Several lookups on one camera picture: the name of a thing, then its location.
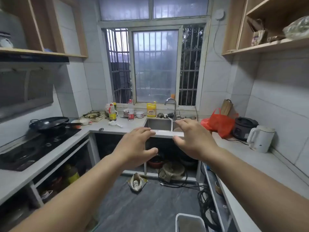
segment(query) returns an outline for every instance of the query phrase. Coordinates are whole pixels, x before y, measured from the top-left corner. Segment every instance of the floor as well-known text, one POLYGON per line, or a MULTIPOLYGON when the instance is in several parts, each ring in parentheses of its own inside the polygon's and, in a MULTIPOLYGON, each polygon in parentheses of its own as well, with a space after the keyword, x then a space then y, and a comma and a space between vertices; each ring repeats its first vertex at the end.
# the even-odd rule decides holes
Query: floor
POLYGON ((172 189, 149 180, 136 195, 127 184, 129 178, 120 176, 102 201, 96 232, 174 232, 178 213, 200 216, 197 190, 172 189))

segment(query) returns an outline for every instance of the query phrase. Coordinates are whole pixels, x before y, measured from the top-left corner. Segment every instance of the stainless steel sink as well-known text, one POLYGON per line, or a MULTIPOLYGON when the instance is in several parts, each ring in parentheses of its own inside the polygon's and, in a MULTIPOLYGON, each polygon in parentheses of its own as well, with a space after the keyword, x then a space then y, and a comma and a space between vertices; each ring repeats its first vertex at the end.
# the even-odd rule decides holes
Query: stainless steel sink
POLYGON ((147 119, 145 128, 151 128, 155 130, 167 130, 171 131, 172 121, 169 119, 147 119))

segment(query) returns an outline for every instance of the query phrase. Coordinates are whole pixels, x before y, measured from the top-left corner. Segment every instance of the person's left hand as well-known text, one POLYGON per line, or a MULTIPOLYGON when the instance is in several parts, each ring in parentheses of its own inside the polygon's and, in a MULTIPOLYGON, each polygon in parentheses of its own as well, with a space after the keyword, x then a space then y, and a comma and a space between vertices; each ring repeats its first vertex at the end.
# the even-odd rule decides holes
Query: person's left hand
POLYGON ((123 159, 125 168, 140 166, 158 153, 158 148, 145 151, 145 142, 153 135, 150 128, 136 128, 123 136, 112 154, 123 159))

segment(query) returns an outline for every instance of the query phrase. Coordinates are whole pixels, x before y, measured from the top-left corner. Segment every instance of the black rice cooker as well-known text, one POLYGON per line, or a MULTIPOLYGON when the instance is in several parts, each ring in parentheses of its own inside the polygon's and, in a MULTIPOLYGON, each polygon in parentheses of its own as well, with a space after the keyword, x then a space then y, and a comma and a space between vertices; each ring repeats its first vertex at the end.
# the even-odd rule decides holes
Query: black rice cooker
POLYGON ((241 141, 247 141, 250 130, 256 128, 259 123, 256 120, 238 117, 235 119, 235 126, 233 128, 232 135, 241 141))

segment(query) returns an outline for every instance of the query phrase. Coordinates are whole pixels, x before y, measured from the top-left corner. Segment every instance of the gas stove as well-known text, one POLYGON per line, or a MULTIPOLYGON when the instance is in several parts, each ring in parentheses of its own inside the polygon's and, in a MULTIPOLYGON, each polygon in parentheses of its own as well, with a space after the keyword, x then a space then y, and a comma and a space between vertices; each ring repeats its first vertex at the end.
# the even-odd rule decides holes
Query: gas stove
POLYGON ((0 169, 24 171, 80 130, 64 128, 56 136, 41 134, 8 152, 0 154, 0 169))

